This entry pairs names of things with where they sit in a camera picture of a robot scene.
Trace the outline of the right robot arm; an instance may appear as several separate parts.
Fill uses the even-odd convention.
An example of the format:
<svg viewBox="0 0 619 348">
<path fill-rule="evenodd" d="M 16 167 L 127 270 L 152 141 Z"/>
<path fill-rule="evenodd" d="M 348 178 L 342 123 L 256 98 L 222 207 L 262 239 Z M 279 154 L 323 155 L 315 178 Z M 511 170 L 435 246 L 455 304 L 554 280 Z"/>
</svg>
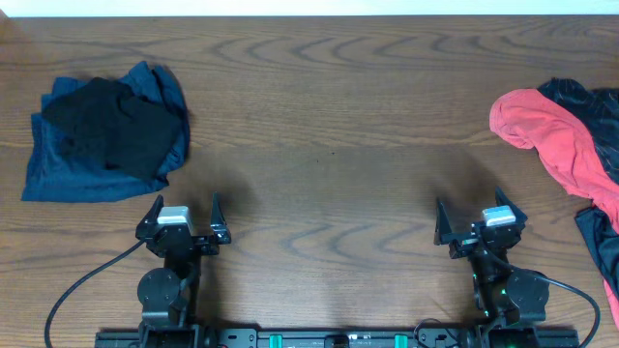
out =
<svg viewBox="0 0 619 348">
<path fill-rule="evenodd" d="M 495 201 L 466 232 L 452 228 L 444 204 L 436 203 L 434 243 L 447 245 L 451 258 L 468 260 L 474 302 L 486 317 L 460 336 L 461 345 L 540 347 L 535 324 L 545 320 L 549 286 L 538 279 L 538 273 L 509 262 L 508 250 L 520 242 L 527 215 L 499 188 Z"/>
</svg>

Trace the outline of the red t-shirt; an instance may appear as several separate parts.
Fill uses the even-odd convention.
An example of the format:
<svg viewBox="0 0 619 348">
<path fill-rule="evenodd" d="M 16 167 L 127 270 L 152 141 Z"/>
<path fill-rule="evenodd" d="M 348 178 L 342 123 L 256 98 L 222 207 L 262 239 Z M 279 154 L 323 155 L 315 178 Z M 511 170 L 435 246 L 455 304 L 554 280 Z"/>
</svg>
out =
<svg viewBox="0 0 619 348">
<path fill-rule="evenodd" d="M 548 174 L 570 195 L 592 201 L 576 219 L 614 321 L 618 320 L 618 185 L 604 172 L 585 126 L 536 89 L 514 90 L 494 102 L 489 128 L 519 149 L 536 149 Z"/>
</svg>

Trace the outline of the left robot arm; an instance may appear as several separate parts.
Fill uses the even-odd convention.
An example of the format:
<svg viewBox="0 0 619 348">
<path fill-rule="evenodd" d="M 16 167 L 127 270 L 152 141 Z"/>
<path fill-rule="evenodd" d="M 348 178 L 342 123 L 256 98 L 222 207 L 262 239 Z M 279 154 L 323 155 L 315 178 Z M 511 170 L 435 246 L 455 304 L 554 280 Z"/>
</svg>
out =
<svg viewBox="0 0 619 348">
<path fill-rule="evenodd" d="M 216 193 L 212 197 L 210 227 L 210 234 L 195 236 L 189 208 L 166 207 L 162 196 L 156 198 L 136 226 L 136 238 L 163 260 L 163 266 L 145 274 L 137 286 L 142 304 L 141 347 L 219 345 L 217 332 L 199 324 L 195 314 L 201 259 L 219 254 L 221 245 L 231 243 Z"/>
</svg>

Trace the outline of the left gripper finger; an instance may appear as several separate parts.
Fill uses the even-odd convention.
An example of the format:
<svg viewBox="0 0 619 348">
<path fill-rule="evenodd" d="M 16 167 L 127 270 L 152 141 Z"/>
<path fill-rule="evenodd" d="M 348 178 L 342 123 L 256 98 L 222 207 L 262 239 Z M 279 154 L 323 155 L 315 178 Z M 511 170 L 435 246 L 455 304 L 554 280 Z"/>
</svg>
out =
<svg viewBox="0 0 619 348">
<path fill-rule="evenodd" d="M 155 227 L 157 223 L 158 216 L 163 208 L 163 197 L 158 195 L 155 199 L 153 205 L 143 217 L 143 219 L 136 226 L 136 232 L 148 232 L 151 228 Z"/>
<path fill-rule="evenodd" d="M 219 194 L 216 191 L 212 195 L 210 226 L 212 228 L 226 228 L 227 227 L 227 223 L 225 221 L 223 212 L 221 210 Z"/>
</svg>

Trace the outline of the black orange patterned jersey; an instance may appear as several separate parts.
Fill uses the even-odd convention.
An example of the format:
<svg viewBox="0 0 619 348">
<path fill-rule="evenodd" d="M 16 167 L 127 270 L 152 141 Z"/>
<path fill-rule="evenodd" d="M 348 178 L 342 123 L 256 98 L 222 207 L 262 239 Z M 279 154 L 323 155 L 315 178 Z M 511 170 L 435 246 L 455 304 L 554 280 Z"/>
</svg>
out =
<svg viewBox="0 0 619 348">
<path fill-rule="evenodd" d="M 553 78 L 538 87 L 547 99 L 565 108 L 589 131 L 594 152 L 611 187 L 601 201 L 577 213 L 575 223 L 613 296 L 618 295 L 618 90 L 588 90 L 568 78 Z"/>
</svg>

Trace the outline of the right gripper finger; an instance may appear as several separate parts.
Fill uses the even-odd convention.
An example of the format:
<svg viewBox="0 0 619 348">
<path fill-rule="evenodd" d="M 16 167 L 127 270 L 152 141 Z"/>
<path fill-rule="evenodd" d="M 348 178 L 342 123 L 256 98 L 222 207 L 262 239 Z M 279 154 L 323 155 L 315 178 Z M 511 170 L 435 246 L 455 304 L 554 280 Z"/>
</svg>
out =
<svg viewBox="0 0 619 348">
<path fill-rule="evenodd" d="M 436 199 L 436 223 L 435 223 L 435 235 L 436 236 L 448 236 L 453 233 L 449 217 L 447 215 L 443 202 Z"/>
<path fill-rule="evenodd" d="M 509 206 L 516 217 L 517 223 L 525 223 L 527 221 L 527 215 L 507 197 L 500 187 L 495 188 L 495 201 L 498 206 Z"/>
</svg>

